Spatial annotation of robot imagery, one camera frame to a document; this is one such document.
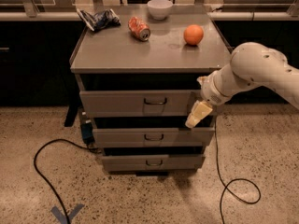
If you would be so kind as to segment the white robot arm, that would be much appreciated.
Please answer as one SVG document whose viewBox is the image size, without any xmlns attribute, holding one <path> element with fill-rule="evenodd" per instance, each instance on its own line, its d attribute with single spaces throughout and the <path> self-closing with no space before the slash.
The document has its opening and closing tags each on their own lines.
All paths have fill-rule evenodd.
<svg viewBox="0 0 299 224">
<path fill-rule="evenodd" d="M 207 77 L 199 77 L 201 101 L 196 101 L 185 125 L 194 128 L 214 106 L 223 105 L 243 91 L 264 86 L 299 108 L 299 69 L 288 64 L 278 50 L 247 42 L 237 46 L 228 64 Z"/>
</svg>

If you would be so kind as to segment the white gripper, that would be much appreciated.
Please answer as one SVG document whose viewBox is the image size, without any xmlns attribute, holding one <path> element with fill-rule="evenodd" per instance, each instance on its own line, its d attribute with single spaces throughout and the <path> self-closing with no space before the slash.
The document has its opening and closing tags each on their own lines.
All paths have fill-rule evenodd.
<svg viewBox="0 0 299 224">
<path fill-rule="evenodd" d="M 204 76 L 197 78 L 201 86 L 201 97 L 205 101 L 196 101 L 190 114 L 187 117 L 185 125 L 188 128 L 194 128 L 202 119 L 207 117 L 212 111 L 212 105 L 223 105 L 227 99 L 222 95 L 214 84 L 214 76 Z"/>
</svg>

